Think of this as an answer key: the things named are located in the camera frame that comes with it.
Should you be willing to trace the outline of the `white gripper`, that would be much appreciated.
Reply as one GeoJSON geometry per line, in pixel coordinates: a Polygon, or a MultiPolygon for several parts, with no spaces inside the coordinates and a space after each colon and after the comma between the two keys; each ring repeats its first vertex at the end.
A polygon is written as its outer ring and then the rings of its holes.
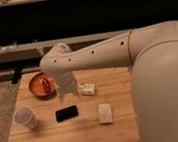
{"type": "Polygon", "coordinates": [[[75,96],[81,98],[81,94],[77,88],[77,81],[73,73],[70,72],[57,75],[54,80],[56,81],[57,92],[59,93],[58,99],[61,103],[64,101],[63,95],[61,94],[65,93],[72,93],[75,91],[75,96]]]}

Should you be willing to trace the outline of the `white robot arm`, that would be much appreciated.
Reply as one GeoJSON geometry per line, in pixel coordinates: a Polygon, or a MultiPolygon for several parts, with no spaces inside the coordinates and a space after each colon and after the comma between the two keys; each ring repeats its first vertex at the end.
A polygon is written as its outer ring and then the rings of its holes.
{"type": "Polygon", "coordinates": [[[73,72],[131,68],[131,100],[140,142],[178,142],[178,21],[162,22],[119,34],[72,51],[61,42],[40,61],[59,93],[72,92],[73,72]]]}

